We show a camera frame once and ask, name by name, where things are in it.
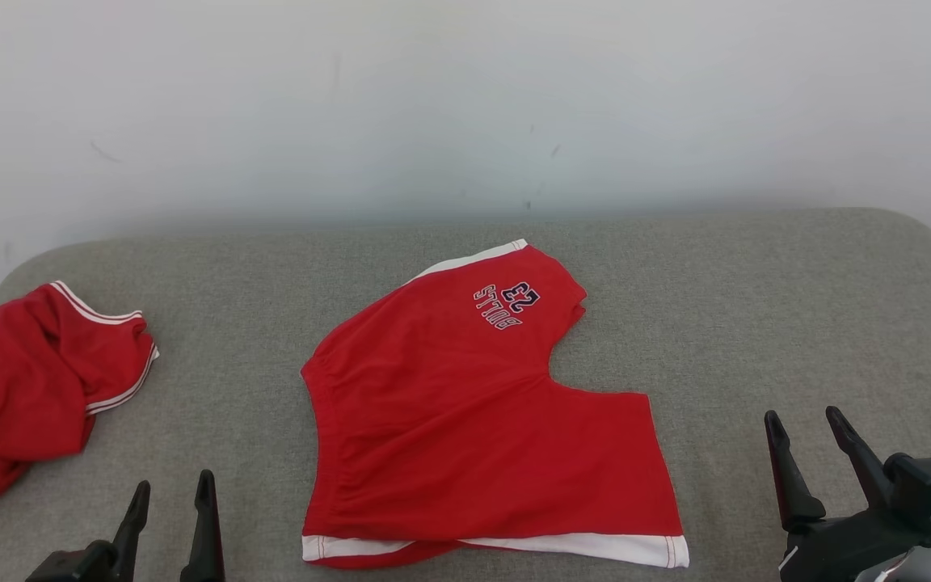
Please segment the gray cushion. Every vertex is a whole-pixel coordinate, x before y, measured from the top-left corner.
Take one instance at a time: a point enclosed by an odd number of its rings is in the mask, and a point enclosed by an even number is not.
[[[562,261],[587,314],[551,369],[651,396],[691,549],[688,570],[459,550],[387,571],[300,559],[314,417],[299,369],[341,321],[441,260],[524,237]],[[830,515],[865,502],[832,441],[842,408],[883,459],[931,454],[931,232],[877,210],[673,220],[140,238],[41,255],[0,303],[65,280],[103,313],[145,311],[162,356],[99,417],[81,456],[0,498],[0,581],[114,534],[153,486],[137,579],[177,580],[196,476],[217,476],[230,580],[771,580],[784,549],[762,416],[775,408]]]

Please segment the white hem trim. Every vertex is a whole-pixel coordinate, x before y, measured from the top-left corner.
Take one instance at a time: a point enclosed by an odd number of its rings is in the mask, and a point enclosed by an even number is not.
[[[535,538],[472,538],[465,544],[491,546],[528,552],[562,552],[640,563],[658,567],[688,567],[688,544],[684,535],[612,535],[606,533],[565,533]],[[301,538],[304,561],[341,556],[377,556],[407,548],[411,542],[378,539],[330,538],[304,535]]]
[[[50,285],[52,285],[53,289],[59,291],[59,294],[63,295],[63,298],[70,302],[70,305],[73,306],[82,317],[90,321],[107,325],[121,325],[122,323],[141,317],[140,310],[134,310],[129,314],[101,314],[97,312],[97,310],[90,308],[88,303],[81,301],[81,298],[78,298],[78,295],[75,295],[74,291],[71,291],[70,287],[67,287],[66,283],[63,283],[62,280],[55,280]]]
[[[378,556],[392,554],[414,542],[383,542],[378,539],[330,538],[328,535],[303,535],[304,561],[333,559],[340,556]]]
[[[458,259],[448,259],[447,261],[440,261],[433,265],[431,268],[424,270],[424,272],[419,273],[417,276],[413,276],[407,283],[411,283],[413,280],[419,279],[421,276],[430,275],[430,273],[442,272],[442,270],[451,270],[456,268],[463,268],[470,263],[477,263],[487,259],[494,259],[495,257],[501,257],[501,255],[507,255],[509,253],[514,253],[514,251],[520,251],[522,248],[527,246],[527,242],[524,239],[513,240],[513,242],[502,244],[501,247],[487,248],[486,251],[480,251],[476,255],[469,255],[469,257],[461,257]]]
[[[132,397],[136,395],[136,393],[139,391],[139,388],[143,386],[143,382],[145,382],[145,376],[149,375],[150,365],[153,364],[153,361],[156,360],[156,358],[160,357],[160,352],[159,350],[156,349],[156,345],[154,344],[152,347],[153,349],[149,353],[149,358],[147,361],[145,361],[145,368],[143,368],[143,373],[141,373],[139,380],[137,380],[137,382],[134,383],[134,386],[128,388],[128,390],[123,391],[123,393],[121,394],[115,395],[114,398],[110,398],[110,399],[99,401],[99,402],[93,402],[91,404],[86,405],[85,416],[92,416],[92,414],[99,414],[100,412],[103,412],[103,410],[110,410],[111,408],[117,408],[119,405],[122,405],[125,402],[132,400]]]

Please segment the red jersey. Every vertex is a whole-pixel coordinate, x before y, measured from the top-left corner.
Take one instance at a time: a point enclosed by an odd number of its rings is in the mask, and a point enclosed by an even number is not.
[[[334,329],[302,371],[318,423],[304,559],[398,566],[472,545],[688,566],[649,398],[548,373],[584,296],[517,240]]]
[[[156,356],[141,312],[96,313],[59,280],[0,306],[0,495],[32,462],[81,453]]]

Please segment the red basketball jersey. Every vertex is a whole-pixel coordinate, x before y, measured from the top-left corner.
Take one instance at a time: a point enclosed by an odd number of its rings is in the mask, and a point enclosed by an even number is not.
[[[302,371],[318,423],[304,559],[398,566],[473,545],[688,566],[649,398],[548,373],[584,296],[517,240],[334,329]]]
[[[141,312],[96,313],[59,280],[0,306],[0,495],[32,462],[81,453],[156,356]]]

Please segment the white wall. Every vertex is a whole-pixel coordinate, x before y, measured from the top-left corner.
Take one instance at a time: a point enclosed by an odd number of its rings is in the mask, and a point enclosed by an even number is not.
[[[931,0],[0,0],[0,280],[203,222],[708,201],[931,225]]]

